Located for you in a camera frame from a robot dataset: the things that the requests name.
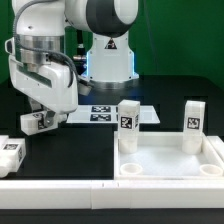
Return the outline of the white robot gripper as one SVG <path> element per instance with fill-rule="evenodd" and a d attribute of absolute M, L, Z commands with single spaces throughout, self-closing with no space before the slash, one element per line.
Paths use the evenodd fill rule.
<path fill-rule="evenodd" d="M 74 112 L 78 107 L 76 80 L 70 83 L 70 70 L 67 66 L 52 62 L 39 67 L 37 73 L 26 70 L 25 65 L 14 56 L 9 56 L 10 78 L 13 86 L 29 96 L 32 112 L 48 110 L 44 116 L 44 125 L 52 127 L 55 115 Z"/>

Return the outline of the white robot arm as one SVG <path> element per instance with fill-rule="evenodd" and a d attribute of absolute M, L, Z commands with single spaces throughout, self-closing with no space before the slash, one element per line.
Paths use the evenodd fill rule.
<path fill-rule="evenodd" d="M 138 78 L 128 31 L 138 0 L 12 0 L 13 37 L 5 42 L 11 82 L 29 98 L 20 117 L 31 135 L 58 127 L 78 108 L 78 96 L 94 86 L 123 87 Z M 87 69 L 77 72 L 65 50 L 68 27 L 91 32 Z"/>

